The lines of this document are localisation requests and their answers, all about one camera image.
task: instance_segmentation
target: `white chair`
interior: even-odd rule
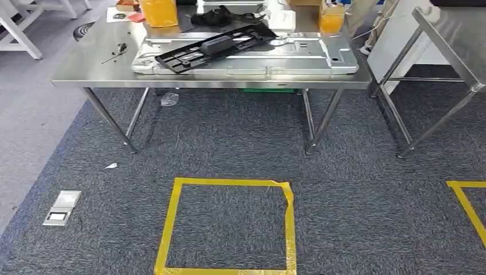
[[[27,28],[32,22],[34,22],[39,15],[44,12],[41,6],[36,6],[29,13],[27,9],[20,9],[18,12],[22,15],[23,20],[20,24],[16,24],[12,20],[12,11],[15,10],[16,5],[11,5],[8,1],[0,0],[0,25],[2,25],[9,34],[0,40],[0,50],[2,51],[27,51],[30,56],[36,60],[42,59],[42,53],[34,43],[23,33],[23,30]]]
[[[48,5],[48,4],[42,3],[42,1],[40,1],[41,2],[40,4],[31,5],[31,3],[33,1],[34,0],[12,0],[12,3],[17,2],[17,8],[20,8],[20,7],[33,8],[32,6],[40,5],[44,8],[44,10],[65,10],[69,13],[69,16],[72,19],[77,19],[77,13],[75,12],[75,10],[74,10],[74,8],[71,5],[69,0],[60,0],[61,5]],[[84,6],[86,7],[87,10],[92,9],[92,6],[91,6],[91,3],[89,3],[89,0],[83,0],[83,2],[84,2]]]
[[[87,10],[91,9],[89,0],[83,0]],[[45,10],[66,10],[70,17],[77,19],[77,14],[69,0],[61,0],[62,5],[32,5],[33,0],[0,0],[0,25],[9,34],[0,39],[0,51],[26,51],[36,60],[42,59],[41,51],[25,35],[25,30]],[[22,21],[17,25],[12,17],[19,13]]]

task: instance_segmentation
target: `plastic bottle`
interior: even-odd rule
[[[346,9],[343,4],[327,4],[322,1],[319,11],[319,29],[322,33],[337,33],[344,22]]]
[[[151,27],[162,28],[179,25],[175,0],[140,0],[140,6]]]

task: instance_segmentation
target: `yellow tape square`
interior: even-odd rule
[[[472,207],[471,203],[469,202],[468,197],[464,194],[462,188],[486,188],[486,182],[457,182],[457,181],[450,181],[447,182],[447,185],[452,188],[454,193],[456,193],[457,199],[466,211],[469,219],[471,220],[474,228],[477,231],[477,234],[481,238],[483,245],[486,247],[486,229],[484,228],[483,223],[479,219],[476,214],[476,211]]]
[[[206,269],[206,268],[167,268],[166,261],[170,246],[170,239],[174,229],[177,205],[181,197],[182,186],[192,185],[220,185],[220,186],[268,186],[280,187],[287,200],[285,210],[285,247],[286,270],[273,269]],[[160,240],[159,253],[155,261],[155,275],[297,275],[297,258],[295,250],[295,222],[293,216],[293,193],[288,182],[274,182],[273,180],[253,179],[197,179],[175,178],[174,187],[167,209],[167,217]]]

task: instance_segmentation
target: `black bracket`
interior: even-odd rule
[[[258,23],[163,53],[155,60],[164,68],[180,74],[262,45],[276,37],[264,23]]]

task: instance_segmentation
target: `carpet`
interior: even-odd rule
[[[464,88],[434,85],[397,88],[406,123],[428,123]],[[96,90],[123,127],[142,92]],[[344,94],[312,156],[301,96],[178,93],[173,107],[150,95],[136,155],[83,106],[0,239],[1,274],[152,274],[176,176],[290,181],[298,274],[486,273],[486,250],[445,183],[486,176],[486,97],[397,159],[396,126],[364,91]],[[315,119],[330,97],[312,91]],[[67,226],[42,226],[60,190],[83,194]],[[284,209],[276,188],[184,187],[167,266],[284,269]]]

